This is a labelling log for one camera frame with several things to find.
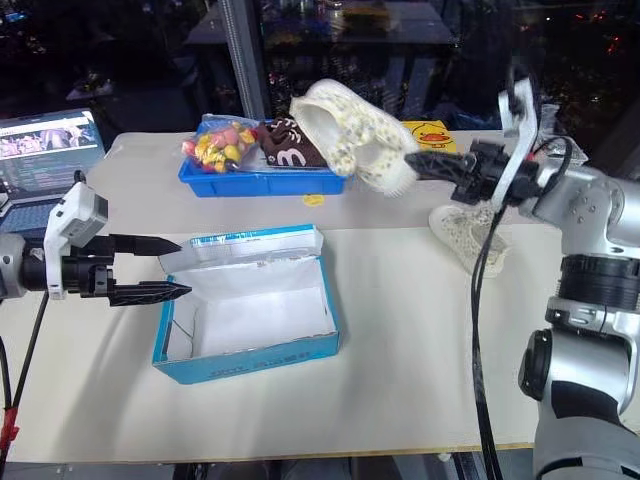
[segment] laptop keyboard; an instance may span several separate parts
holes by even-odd
[[[0,233],[45,228],[49,221],[49,212],[55,205],[55,203],[43,203],[40,205],[13,207],[7,213],[2,224],[0,224]]]

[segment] robotic arm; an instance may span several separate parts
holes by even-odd
[[[531,335],[519,374],[539,405],[535,478],[640,478],[640,439],[619,418],[638,376],[640,185],[554,159],[526,161],[536,128],[528,83],[515,89],[524,111],[510,111],[506,94],[499,102],[503,125],[519,134],[511,157],[501,145],[474,142],[463,155],[419,152],[406,161],[455,183],[453,200],[517,206],[562,231],[550,328]]]
[[[158,237],[96,236],[106,224],[107,200],[76,172],[76,183],[52,209],[44,238],[0,234],[0,300],[26,291],[48,290],[52,299],[67,292],[107,297],[111,306],[141,305],[178,298],[190,287],[165,281],[118,285],[113,278],[116,253],[158,256],[180,246]]]

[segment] laptop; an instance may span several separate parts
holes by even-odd
[[[74,172],[103,158],[88,109],[0,120],[0,233],[44,234]]]

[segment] laptop screen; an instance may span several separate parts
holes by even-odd
[[[0,178],[10,198],[63,194],[73,172],[104,158],[89,110],[66,110],[0,121]]]

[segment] white shoe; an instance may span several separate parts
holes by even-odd
[[[493,210],[489,207],[464,210],[454,205],[443,205],[429,215],[429,227],[442,243],[456,253],[467,272],[473,274],[492,219]],[[509,245],[496,232],[487,257],[485,278],[493,278],[502,271],[508,251]]]
[[[289,113],[337,175],[356,173],[388,196],[401,195],[417,180],[404,161],[420,150],[411,132],[341,83],[314,83],[291,100]]]

